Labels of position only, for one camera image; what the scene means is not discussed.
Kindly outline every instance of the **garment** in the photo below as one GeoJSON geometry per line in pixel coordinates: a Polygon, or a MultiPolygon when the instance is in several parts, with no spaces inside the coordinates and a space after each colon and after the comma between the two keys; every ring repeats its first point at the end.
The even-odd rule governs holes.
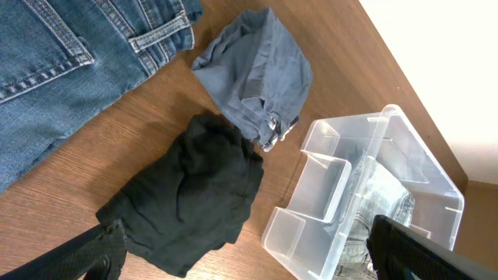
{"type": "Polygon", "coordinates": [[[192,70],[225,117],[269,151],[297,122],[313,74],[272,9],[240,14],[192,70]]]}
{"type": "Polygon", "coordinates": [[[366,248],[366,239],[370,235],[375,215],[386,215],[408,227],[414,207],[415,199],[412,194],[384,166],[375,162],[334,278],[377,279],[366,248]]]}
{"type": "Polygon", "coordinates": [[[235,243],[249,219],[263,159],[220,117],[197,115],[167,154],[135,175],[96,214],[121,219],[127,249],[185,277],[204,254],[235,243]]]}
{"type": "Polygon", "coordinates": [[[194,46],[198,0],[0,1],[0,193],[194,46]]]}

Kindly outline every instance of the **white storage bin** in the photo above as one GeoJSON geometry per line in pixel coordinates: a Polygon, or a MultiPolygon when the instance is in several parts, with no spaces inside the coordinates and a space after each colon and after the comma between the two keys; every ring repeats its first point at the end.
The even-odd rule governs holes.
{"type": "Polygon", "coordinates": [[[332,279],[375,161],[415,198],[410,228],[453,250],[464,198],[398,106],[316,120],[301,151],[308,159],[289,206],[275,208],[262,237],[298,279],[332,279]],[[361,175],[345,191],[358,151],[366,151],[361,175]],[[343,199],[351,202],[338,209],[343,199]]]}

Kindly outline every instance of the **folded black shirt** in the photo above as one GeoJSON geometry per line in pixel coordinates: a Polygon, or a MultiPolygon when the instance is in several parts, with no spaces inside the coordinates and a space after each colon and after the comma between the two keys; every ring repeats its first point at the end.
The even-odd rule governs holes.
{"type": "Polygon", "coordinates": [[[220,117],[196,115],[166,155],[130,179],[96,217],[121,219],[131,253],[185,277],[204,254],[235,243],[262,163],[238,129],[220,117]]]}

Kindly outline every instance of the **wooden table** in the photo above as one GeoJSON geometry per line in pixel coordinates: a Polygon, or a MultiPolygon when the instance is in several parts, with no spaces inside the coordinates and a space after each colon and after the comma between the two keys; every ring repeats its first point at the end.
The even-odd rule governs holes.
{"type": "MultiPolygon", "coordinates": [[[[190,70],[193,60],[245,9],[271,6],[311,63],[314,81],[300,122],[265,158],[251,218],[235,245],[207,254],[190,279],[292,279],[261,247],[275,206],[285,207],[306,162],[300,146],[312,120],[401,106],[451,179],[467,177],[357,0],[215,0],[202,3],[195,49],[95,117],[0,197],[0,274],[97,224],[95,211],[162,156],[194,114],[218,113],[190,70]]],[[[172,278],[128,255],[121,279],[172,278]]]]}

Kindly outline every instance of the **waistband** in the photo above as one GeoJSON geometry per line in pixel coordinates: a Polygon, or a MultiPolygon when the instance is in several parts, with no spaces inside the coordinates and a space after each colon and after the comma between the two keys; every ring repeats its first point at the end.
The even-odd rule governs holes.
{"type": "Polygon", "coordinates": [[[194,47],[191,27],[203,13],[198,0],[94,0],[149,74],[178,51],[194,47]]]}

